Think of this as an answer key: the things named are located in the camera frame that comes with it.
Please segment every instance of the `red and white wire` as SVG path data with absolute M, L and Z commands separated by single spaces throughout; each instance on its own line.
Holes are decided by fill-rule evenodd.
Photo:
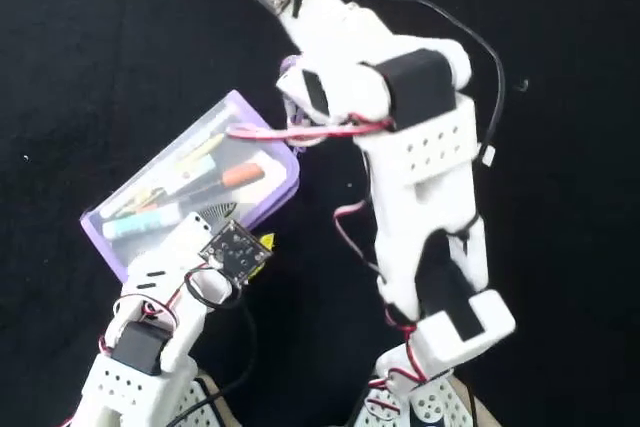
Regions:
M 390 404 L 389 402 L 385 402 L 384 400 L 379 400 L 379 399 L 366 399 L 365 402 L 368 402 L 370 404 L 373 405 L 377 405 L 379 407 L 382 407 L 383 409 L 389 409 L 393 412 L 395 412 L 396 414 L 400 413 L 400 409 L 398 407 L 396 407 L 393 404 Z
M 117 314 L 118 305 L 119 305 L 120 301 L 123 300 L 123 299 L 129 298 L 129 297 L 140 297 L 140 298 L 144 299 L 146 301 L 146 303 L 148 303 L 148 304 L 153 306 L 153 308 L 155 310 L 151 311 L 148 308 L 148 306 L 146 305 L 146 303 L 143 304 L 142 310 L 143 310 L 143 313 L 145 315 L 158 315 L 158 313 L 164 312 L 165 314 L 167 314 L 167 316 L 171 320 L 171 324 L 173 326 L 173 330 L 175 331 L 178 328 L 178 324 L 179 324 L 178 317 L 173 312 L 173 310 L 171 310 L 171 308 L 167 307 L 165 304 L 163 304 L 162 302 L 154 299 L 153 297 L 149 297 L 148 295 L 141 294 L 139 292 L 133 292 L 131 294 L 125 294 L 122 297 L 120 297 L 118 300 L 116 300 L 116 302 L 113 304 L 114 316 Z
M 253 124 L 235 124 L 227 127 L 227 135 L 245 140 L 285 140 L 322 142 L 328 137 L 355 137 L 358 135 L 380 132 L 391 124 L 391 120 L 363 124 L 328 125 L 328 126 L 290 126 L 283 130 L 258 127 Z
M 357 202 L 355 204 L 343 205 L 341 207 L 338 207 L 333 212 L 333 223 L 335 224 L 336 230 L 340 234 L 340 237 L 344 239 L 344 241 L 351 248 L 351 250 L 353 250 L 358 255 L 358 257 L 360 257 L 378 275 L 382 275 L 382 273 L 380 272 L 380 268 L 378 267 L 378 264 L 370 262 L 366 259 L 362 249 L 358 246 L 358 244 L 356 244 L 353 241 L 351 237 L 349 237 L 349 234 L 347 234 L 347 232 L 344 230 L 344 227 L 342 227 L 342 224 L 340 223 L 340 219 L 342 217 L 355 214 L 356 212 L 362 210 L 366 205 L 367 205 L 367 200 L 362 199 L 360 202 Z

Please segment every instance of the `red wire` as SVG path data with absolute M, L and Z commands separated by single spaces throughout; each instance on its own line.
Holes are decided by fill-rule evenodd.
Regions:
M 379 405 L 380 407 L 384 407 L 385 409 L 393 410 L 396 413 L 400 413 L 400 409 L 395 405 L 389 404 L 388 402 L 384 402 L 378 399 L 367 399 L 365 402 L 369 402 L 370 404 Z
M 416 384 L 422 383 L 422 380 L 420 380 L 419 377 L 417 377 L 416 375 L 414 375 L 414 374 L 412 374 L 410 372 L 407 372 L 404 369 L 401 369 L 400 367 L 391 367 L 389 369 L 389 373 L 390 374 L 391 373 L 400 374 L 400 375 L 406 377 L 407 379 L 411 380 L 412 382 L 415 382 Z
M 418 362 L 416 361 L 416 358 L 413 354 L 413 349 L 411 348 L 411 344 L 409 344 L 410 338 L 411 338 L 411 332 L 405 331 L 404 343 L 407 349 L 407 357 L 409 358 L 409 363 L 411 364 L 411 367 L 413 367 L 413 370 L 415 370 L 416 374 L 418 375 L 418 378 L 420 378 L 420 382 L 421 383 L 426 382 L 427 376 L 424 375 L 424 372 L 422 372 L 422 369 L 420 368 L 420 366 L 418 365 Z

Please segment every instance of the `transparent plastic box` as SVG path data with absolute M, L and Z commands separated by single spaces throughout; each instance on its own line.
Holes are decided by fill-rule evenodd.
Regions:
M 248 228 L 298 188 L 300 167 L 282 142 L 224 134 L 234 123 L 266 127 L 233 91 L 80 223 L 121 281 L 135 258 L 157 247 L 189 213 L 211 224 L 233 218 Z

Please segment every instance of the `marker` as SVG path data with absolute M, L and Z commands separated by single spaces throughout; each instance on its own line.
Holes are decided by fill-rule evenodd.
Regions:
M 207 184 L 195 192 L 190 192 L 182 197 L 182 202 L 187 204 L 203 204 L 211 200 L 212 194 L 218 194 L 221 191 L 230 190 L 241 185 L 255 182 L 264 177 L 264 170 L 260 165 L 247 162 L 226 170 L 214 182 Z
M 178 224 L 181 220 L 182 212 L 180 205 L 176 202 L 148 212 L 105 222 L 102 225 L 102 235 L 107 240 L 115 240 L 133 234 L 170 227 Z
M 207 222 L 215 223 L 229 217 L 236 206 L 235 202 L 225 202 L 216 205 L 205 204 L 200 205 L 199 208 L 193 208 L 181 205 L 179 202 L 173 202 L 154 210 L 105 222 L 102 225 L 102 235 L 107 240 L 116 240 L 134 234 L 172 227 L 182 222 L 193 211 L 199 211 L 200 216 Z

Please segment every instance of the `black fabric surface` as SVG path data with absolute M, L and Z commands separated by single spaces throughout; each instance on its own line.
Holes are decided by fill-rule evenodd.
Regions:
M 495 46 L 508 77 L 477 192 L 518 331 L 464 374 L 504 425 L 632 425 L 640 0 L 434 1 Z M 463 42 L 484 128 L 490 59 L 425 8 L 367 5 L 397 32 Z M 0 423 L 54 426 L 119 291 L 79 216 L 231 89 L 282 125 L 273 84 L 294 49 L 251 0 L 0 0 L 0 12 Z M 331 222 L 362 194 L 357 150 L 327 142 L 301 162 L 298 195 L 262 227 L 277 255 L 248 291 L 258 366 L 228 399 L 247 427 L 344 422 L 400 340 Z M 347 226 L 371 241 L 369 216 Z M 239 315 L 215 313 L 193 354 L 224 385 L 246 342 Z

